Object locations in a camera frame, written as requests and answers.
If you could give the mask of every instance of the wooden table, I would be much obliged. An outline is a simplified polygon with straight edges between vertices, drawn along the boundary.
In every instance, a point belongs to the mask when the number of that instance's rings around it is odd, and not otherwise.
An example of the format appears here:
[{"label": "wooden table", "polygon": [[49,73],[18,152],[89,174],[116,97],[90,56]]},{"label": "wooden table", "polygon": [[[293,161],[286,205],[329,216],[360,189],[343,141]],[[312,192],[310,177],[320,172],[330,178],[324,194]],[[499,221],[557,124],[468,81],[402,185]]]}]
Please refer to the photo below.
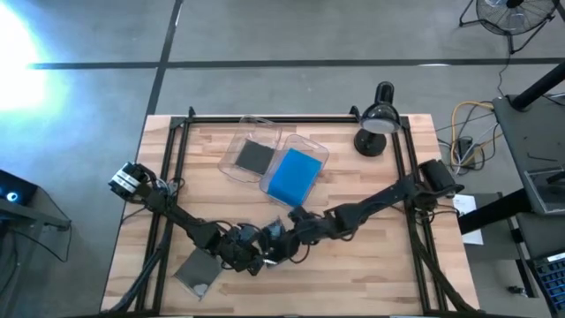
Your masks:
[{"label": "wooden table", "polygon": [[[409,118],[418,161],[440,158],[432,117],[409,115]],[[146,122],[138,162],[153,171],[160,171],[162,166],[169,122],[170,116],[151,116]],[[183,171],[186,186],[179,194],[178,204],[194,216],[207,220],[225,219],[263,226],[280,216],[290,225],[286,217],[288,209],[271,202],[257,184],[238,183],[217,169],[236,127],[233,124],[191,125]],[[361,201],[397,181],[390,136],[383,155],[368,158],[353,147],[357,131],[358,125],[354,124],[283,125],[282,140],[297,133],[319,142],[330,152],[305,203],[307,210],[321,213],[341,203]],[[410,168],[405,148],[403,153],[405,165]],[[169,177],[173,175],[176,157],[173,153]],[[124,215],[137,208],[139,206],[127,204]],[[144,211],[121,226],[102,309],[116,304],[139,274],[150,221],[151,214]],[[437,215],[432,227],[441,269],[463,298],[478,308],[456,216]],[[175,226],[162,314],[421,313],[406,218],[392,208],[372,216],[351,242],[322,240],[313,246],[308,259],[301,264],[287,261],[274,269],[264,268],[257,276],[224,270],[202,301],[173,277],[193,249],[185,232]],[[296,258],[304,251],[301,249]],[[429,273],[426,280],[434,303]],[[148,306],[153,298],[152,287],[150,285],[148,292]]]}]

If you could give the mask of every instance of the white cable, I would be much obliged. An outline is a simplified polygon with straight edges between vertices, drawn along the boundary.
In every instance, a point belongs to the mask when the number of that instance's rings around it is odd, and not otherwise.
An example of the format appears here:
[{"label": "white cable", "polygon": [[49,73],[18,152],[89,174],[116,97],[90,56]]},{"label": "white cable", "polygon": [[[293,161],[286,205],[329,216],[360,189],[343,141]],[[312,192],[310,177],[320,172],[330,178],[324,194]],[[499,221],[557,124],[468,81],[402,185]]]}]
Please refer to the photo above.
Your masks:
[{"label": "white cable", "polygon": [[[448,143],[440,141],[439,144],[440,144],[440,146],[443,146],[443,147],[447,148],[449,151],[451,151],[451,146]],[[454,153],[457,157],[457,162],[460,163],[461,158],[459,157],[459,153],[457,153],[456,151]],[[461,169],[461,166],[457,166],[457,171],[455,172],[455,175],[457,175],[457,173],[459,172],[460,169]]]},{"label": "white cable", "polygon": [[156,181],[157,181],[158,185],[161,184],[161,187],[164,187],[165,189],[167,189],[168,194],[171,194],[171,190],[169,188],[169,185],[164,180],[158,178],[158,179],[156,179]]},{"label": "white cable", "polygon": [[479,144],[479,140],[481,138],[483,138],[488,132],[490,132],[491,130],[493,130],[498,124],[494,124],[492,127],[488,128],[487,130],[485,130],[485,132],[483,132],[478,138],[477,141],[475,141],[470,147],[469,149],[467,149],[467,152],[465,152],[465,154],[463,155],[463,157],[461,158],[457,158],[457,171],[456,174],[459,174],[459,170],[461,169],[461,163],[463,163],[466,159],[467,159],[467,155],[471,152],[471,150],[473,150],[475,148],[475,146],[477,146]]}]

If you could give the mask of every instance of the black lamp shade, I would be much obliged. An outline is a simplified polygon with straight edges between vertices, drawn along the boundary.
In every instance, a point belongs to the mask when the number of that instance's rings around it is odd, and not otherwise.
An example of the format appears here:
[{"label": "black lamp shade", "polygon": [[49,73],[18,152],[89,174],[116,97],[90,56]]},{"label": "black lamp shade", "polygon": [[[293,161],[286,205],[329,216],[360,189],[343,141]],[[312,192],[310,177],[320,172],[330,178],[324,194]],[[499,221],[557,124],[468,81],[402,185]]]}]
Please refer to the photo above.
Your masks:
[{"label": "black lamp shade", "polygon": [[370,133],[394,133],[400,129],[400,116],[392,106],[395,87],[390,82],[381,82],[377,86],[374,104],[361,116],[361,127]]},{"label": "black lamp shade", "polygon": [[374,104],[361,117],[361,127],[371,133],[394,133],[400,129],[398,113],[390,104]]}]

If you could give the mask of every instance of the yellow cable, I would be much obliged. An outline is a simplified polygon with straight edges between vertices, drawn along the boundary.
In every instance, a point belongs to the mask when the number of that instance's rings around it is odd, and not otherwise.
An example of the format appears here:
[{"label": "yellow cable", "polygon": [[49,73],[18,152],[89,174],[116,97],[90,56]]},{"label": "yellow cable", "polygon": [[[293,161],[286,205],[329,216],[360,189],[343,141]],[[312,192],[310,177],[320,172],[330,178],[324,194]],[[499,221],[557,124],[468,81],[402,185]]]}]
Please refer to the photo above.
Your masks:
[{"label": "yellow cable", "polygon": [[[467,101],[467,102],[461,102],[459,103],[454,109],[453,112],[451,113],[451,151],[450,151],[450,155],[451,155],[451,162],[452,163],[456,163],[456,157],[455,157],[455,149],[456,149],[456,114],[457,111],[459,110],[459,108],[463,105],[475,105],[475,106],[479,106],[482,108],[486,108],[488,110],[493,110],[494,106],[490,105],[490,104],[486,104],[486,103],[482,103],[482,102],[473,102],[473,101]],[[475,157],[475,153],[473,153],[473,155],[471,157],[469,157],[469,161],[471,158]]]}]

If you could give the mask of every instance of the bright light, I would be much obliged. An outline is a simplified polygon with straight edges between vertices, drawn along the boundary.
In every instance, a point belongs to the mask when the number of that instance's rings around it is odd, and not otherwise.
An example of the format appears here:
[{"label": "bright light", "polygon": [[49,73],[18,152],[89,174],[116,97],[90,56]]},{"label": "bright light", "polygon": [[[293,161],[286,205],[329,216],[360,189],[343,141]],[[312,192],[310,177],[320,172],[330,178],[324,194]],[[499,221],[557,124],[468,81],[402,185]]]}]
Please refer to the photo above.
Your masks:
[{"label": "bright light", "polygon": [[18,199],[18,194],[17,193],[8,193],[8,195],[6,195],[6,199],[8,199],[8,201],[10,201],[10,202],[14,202],[15,200]]},{"label": "bright light", "polygon": [[450,64],[419,64],[418,66],[451,66]]},{"label": "bright light", "polygon": [[38,56],[26,24],[0,2],[0,112],[36,110],[43,103],[45,72],[28,70]]}]

